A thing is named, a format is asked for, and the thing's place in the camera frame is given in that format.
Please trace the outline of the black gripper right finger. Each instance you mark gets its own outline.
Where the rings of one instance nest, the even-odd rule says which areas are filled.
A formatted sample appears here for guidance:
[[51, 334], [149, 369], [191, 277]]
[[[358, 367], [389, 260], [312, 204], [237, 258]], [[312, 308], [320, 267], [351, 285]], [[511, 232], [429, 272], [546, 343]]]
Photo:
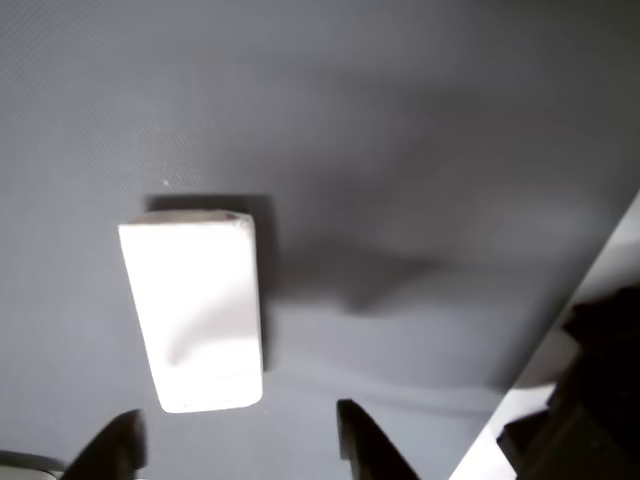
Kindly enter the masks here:
[[375, 420], [352, 399], [337, 401], [340, 456], [353, 479], [418, 479]]

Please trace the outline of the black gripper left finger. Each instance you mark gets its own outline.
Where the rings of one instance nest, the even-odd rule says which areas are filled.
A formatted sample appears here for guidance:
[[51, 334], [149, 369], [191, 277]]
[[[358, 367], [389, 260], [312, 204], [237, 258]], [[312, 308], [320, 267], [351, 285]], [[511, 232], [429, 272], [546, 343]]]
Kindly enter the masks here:
[[145, 467], [145, 417], [141, 409], [134, 409], [109, 422], [64, 471], [62, 479], [136, 479]]

